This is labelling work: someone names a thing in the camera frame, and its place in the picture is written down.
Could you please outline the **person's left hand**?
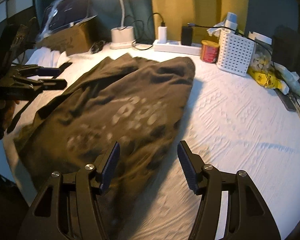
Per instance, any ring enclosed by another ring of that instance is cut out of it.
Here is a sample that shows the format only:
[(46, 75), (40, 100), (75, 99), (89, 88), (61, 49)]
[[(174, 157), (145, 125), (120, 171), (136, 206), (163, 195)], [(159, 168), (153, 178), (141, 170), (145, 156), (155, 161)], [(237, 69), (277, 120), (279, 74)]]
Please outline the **person's left hand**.
[(4, 130), (11, 125), (16, 105), (19, 103), (19, 100), (6, 101), (5, 113), (2, 122), (2, 127)]

